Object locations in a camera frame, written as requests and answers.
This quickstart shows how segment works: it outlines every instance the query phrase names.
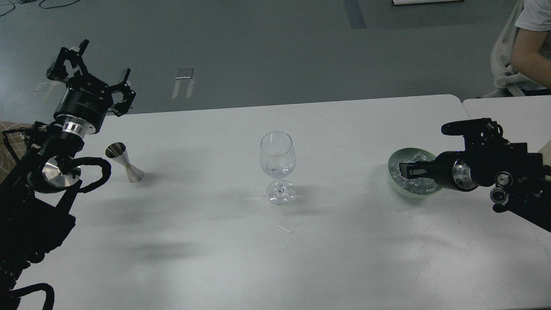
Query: white table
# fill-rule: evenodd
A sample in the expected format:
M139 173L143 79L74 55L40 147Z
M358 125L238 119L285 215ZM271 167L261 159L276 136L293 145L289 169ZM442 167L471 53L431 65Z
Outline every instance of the white table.
M107 117L79 156L123 142L145 179L114 163L18 287L51 284L56 309L549 306L550 234L494 213L485 189L412 200L388 184L394 151L462 149L440 126L467 118L450 95ZM263 193L258 151L273 130L296 147L287 207ZM39 308L36 295L21 306Z
M538 152L551 140L551 96L468 99L463 106L473 119L497 121L504 138L527 142L529 152Z

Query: white shirt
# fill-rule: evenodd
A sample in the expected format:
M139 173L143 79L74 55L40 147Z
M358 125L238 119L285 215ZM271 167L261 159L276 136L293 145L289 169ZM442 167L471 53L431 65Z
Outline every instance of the white shirt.
M524 0L524 9L515 26L531 31L547 31L539 53L551 60L551 0ZM544 88L535 82L526 82L519 86L529 90Z

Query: person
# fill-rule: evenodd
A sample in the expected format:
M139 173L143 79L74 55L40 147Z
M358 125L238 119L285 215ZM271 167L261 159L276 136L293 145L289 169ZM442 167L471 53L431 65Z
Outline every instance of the person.
M511 65L533 81L521 85L523 92L551 93L551 0L525 0L515 26Z

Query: black cable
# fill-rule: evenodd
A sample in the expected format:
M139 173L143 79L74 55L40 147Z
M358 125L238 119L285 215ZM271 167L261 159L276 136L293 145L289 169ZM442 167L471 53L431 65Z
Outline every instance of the black cable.
M42 6L42 4L43 4L44 2L46 2L46 0L42 0L42 1L40 1L40 3L38 4L38 6L41 7L41 8L43 8L43 9L55 9L55 8L68 7L68 6L70 6L71 4L75 4L75 3L79 2L79 1L80 1L80 0L76 0L75 2L71 2L71 3L68 3L68 4L64 4L64 5L62 5L62 6L55 6L55 7L47 7L47 8L45 8L45 7Z
M78 191L79 193L88 193L89 191L95 190L96 188L104 185L111 176L111 164L105 159L99 157L82 157L71 159L69 162L60 167L60 172L67 174L71 171L71 169L80 165L99 166L101 168L101 178L96 182L90 183L81 188Z
M44 301L44 306L42 307L42 310L52 310L53 297L54 297L53 287L51 287L49 284L39 283L39 284L29 285L27 287L23 287L23 288L19 288L17 290L11 291L10 295L12 295L13 297L19 298L38 291L46 292L46 300Z
M4 15L8 14L9 12L15 10L15 3L13 3L13 2L10 1L10 4L13 5L13 8L11 8L9 11L7 11L7 12L3 13L2 15L0 15L0 17L2 17L2 16L4 16Z

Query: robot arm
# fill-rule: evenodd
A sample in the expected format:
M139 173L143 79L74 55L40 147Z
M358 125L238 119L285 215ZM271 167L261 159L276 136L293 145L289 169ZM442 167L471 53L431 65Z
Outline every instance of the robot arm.
M38 284L14 290L22 271L31 263L39 263L46 253L59 247L75 226L69 214L78 193L87 193L107 182L111 165L102 158L75 158L84 146L86 134L98 133L109 109L121 116L128 112L136 93L128 85L130 69L119 84L109 86L92 76L82 60L88 46L84 40L78 50L61 48L47 77L66 84L65 95L49 125L36 122L21 129L27 149L15 168L0 184L0 304L2 309L15 310L21 296L37 290L46 291L44 309L53 306L53 289ZM76 69L69 77L65 62ZM114 104L112 94L122 93L123 100ZM83 188L81 165L101 167L102 177ZM51 206L35 197L35 192L64 191L57 205Z
M551 168L540 153L528 153L526 143L510 143L503 128L489 118L445 124L442 133L463 136L465 151L443 152L431 162L400 163L404 178L432 178L442 187L490 192L496 212L514 214L551 232Z

